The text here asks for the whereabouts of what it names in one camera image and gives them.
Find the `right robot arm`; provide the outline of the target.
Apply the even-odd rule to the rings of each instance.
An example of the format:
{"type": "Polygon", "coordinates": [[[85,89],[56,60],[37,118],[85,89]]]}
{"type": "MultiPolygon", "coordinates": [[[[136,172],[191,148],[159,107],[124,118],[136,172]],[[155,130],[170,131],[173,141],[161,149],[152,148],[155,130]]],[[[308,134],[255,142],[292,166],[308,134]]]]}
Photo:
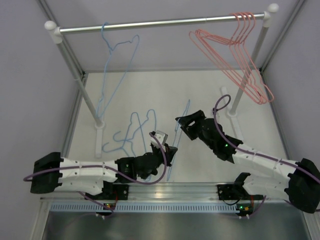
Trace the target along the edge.
{"type": "Polygon", "coordinates": [[[242,181],[232,187],[237,198],[264,195],[283,199],[305,213],[318,211],[320,171],[311,160],[293,161],[265,155],[225,134],[223,127],[214,118],[206,117],[202,110],[175,120],[191,140],[200,139],[218,159],[261,173],[260,176],[250,172],[239,175],[242,181]]]}

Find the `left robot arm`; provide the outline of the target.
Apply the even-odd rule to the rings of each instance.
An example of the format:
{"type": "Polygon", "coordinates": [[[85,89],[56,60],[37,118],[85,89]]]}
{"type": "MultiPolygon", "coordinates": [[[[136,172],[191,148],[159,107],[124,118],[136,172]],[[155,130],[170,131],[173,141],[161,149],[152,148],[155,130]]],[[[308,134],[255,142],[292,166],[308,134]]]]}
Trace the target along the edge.
{"type": "Polygon", "coordinates": [[[25,181],[31,182],[32,194],[83,192],[106,200],[113,195],[112,184],[144,184],[149,176],[158,174],[161,165],[170,167],[178,151],[167,144],[151,149],[137,157],[97,162],[71,160],[51,152],[34,163],[33,174],[25,181]]]}

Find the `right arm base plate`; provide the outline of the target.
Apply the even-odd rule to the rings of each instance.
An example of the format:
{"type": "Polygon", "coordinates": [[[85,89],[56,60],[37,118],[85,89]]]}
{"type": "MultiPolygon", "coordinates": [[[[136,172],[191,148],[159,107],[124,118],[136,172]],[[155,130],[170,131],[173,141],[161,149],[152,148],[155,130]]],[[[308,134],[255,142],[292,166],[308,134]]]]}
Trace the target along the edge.
{"type": "Polygon", "coordinates": [[[239,187],[234,184],[218,184],[217,193],[219,200],[228,201],[241,199],[239,187]]]}

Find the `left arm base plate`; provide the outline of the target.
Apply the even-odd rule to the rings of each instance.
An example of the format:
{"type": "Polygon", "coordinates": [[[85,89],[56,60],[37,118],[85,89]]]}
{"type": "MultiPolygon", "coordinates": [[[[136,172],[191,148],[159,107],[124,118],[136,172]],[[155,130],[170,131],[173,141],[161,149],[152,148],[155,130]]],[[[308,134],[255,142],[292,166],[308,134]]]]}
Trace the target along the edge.
{"type": "Polygon", "coordinates": [[[128,184],[114,184],[105,183],[102,188],[102,193],[99,197],[102,200],[121,200],[126,201],[129,195],[129,185],[128,184]]]}

